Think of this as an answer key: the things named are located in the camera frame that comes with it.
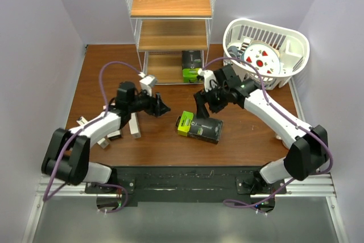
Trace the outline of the black green razor box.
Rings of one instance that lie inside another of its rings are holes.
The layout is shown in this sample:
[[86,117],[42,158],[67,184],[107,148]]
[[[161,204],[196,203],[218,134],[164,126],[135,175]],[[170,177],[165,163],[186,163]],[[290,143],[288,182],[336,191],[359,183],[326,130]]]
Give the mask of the black green razor box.
[[182,51],[183,83],[200,83],[198,70],[203,64],[203,51]]
[[223,121],[214,118],[197,118],[188,111],[177,118],[175,127],[178,135],[217,144],[220,141]]

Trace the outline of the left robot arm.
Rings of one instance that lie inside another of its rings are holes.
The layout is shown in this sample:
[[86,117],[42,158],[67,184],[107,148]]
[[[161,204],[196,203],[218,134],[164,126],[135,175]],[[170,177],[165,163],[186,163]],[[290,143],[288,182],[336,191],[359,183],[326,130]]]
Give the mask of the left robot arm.
[[112,193],[117,189],[118,179],[111,175],[111,167],[90,161],[90,149],[100,139],[122,129],[133,113],[144,111],[148,115],[160,117],[170,110],[159,93],[151,93],[150,87],[138,91],[134,83],[122,82],[114,104],[109,105],[99,116],[83,126],[54,131],[41,171],[74,186],[83,182],[97,183],[105,193]]

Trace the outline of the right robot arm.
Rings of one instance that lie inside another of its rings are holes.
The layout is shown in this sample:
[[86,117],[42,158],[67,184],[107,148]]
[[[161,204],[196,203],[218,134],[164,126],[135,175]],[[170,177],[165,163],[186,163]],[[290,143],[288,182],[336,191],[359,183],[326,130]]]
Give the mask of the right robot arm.
[[231,65],[216,71],[199,69],[197,74],[204,82],[204,88],[194,95],[198,118],[209,118],[210,113],[236,104],[262,120],[288,149],[286,156],[255,172],[252,184],[257,192],[267,193],[275,182],[286,178],[303,181],[329,160],[327,131],[293,116],[253,79],[241,80]]

